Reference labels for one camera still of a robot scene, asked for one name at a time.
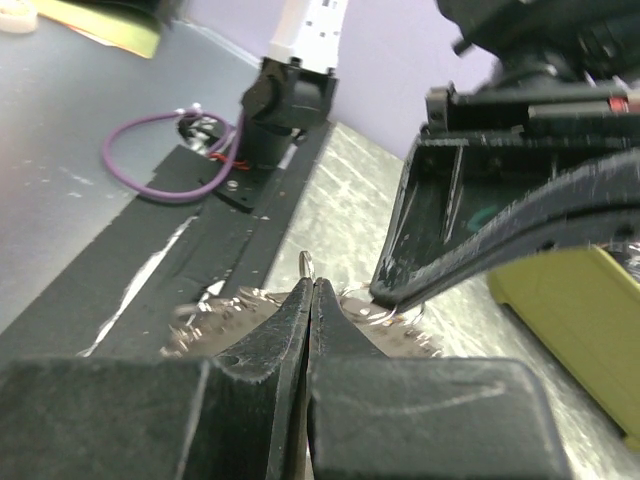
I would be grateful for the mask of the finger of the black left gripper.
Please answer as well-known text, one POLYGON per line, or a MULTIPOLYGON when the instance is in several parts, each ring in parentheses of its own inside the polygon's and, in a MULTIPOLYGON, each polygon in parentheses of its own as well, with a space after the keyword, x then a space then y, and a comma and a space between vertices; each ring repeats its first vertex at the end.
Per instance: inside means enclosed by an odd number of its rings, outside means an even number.
POLYGON ((460 246, 505 208, 580 166, 627 150, 585 146, 418 145, 403 170, 371 280, 375 304, 460 246))

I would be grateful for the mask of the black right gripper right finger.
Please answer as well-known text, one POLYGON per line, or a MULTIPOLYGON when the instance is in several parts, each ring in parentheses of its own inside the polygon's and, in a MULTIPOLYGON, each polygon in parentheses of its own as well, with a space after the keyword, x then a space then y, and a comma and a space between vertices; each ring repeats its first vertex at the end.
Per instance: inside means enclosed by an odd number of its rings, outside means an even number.
POLYGON ((568 479, 541 381, 509 358, 385 355, 318 279, 307 435, 318 479, 568 479))

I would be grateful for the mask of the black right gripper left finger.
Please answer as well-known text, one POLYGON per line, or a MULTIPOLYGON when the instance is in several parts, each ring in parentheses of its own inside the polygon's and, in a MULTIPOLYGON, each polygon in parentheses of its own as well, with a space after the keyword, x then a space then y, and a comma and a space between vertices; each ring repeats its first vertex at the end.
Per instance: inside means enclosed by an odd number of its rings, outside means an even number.
POLYGON ((213 357, 48 358, 1 372, 5 479, 300 479, 313 283, 213 357))

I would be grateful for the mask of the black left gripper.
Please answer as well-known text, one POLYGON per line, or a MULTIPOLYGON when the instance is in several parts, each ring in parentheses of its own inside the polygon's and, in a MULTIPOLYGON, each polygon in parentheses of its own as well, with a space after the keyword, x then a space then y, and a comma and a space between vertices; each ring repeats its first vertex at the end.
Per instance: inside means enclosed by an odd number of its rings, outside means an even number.
MULTIPOLYGON (((497 61, 465 94, 427 96, 427 145, 639 142, 639 4, 636 1, 440 1, 461 33, 497 61)), ((639 237, 639 151, 562 175, 505 208, 460 246, 417 270, 394 294, 407 310, 461 281, 521 257, 639 237)))

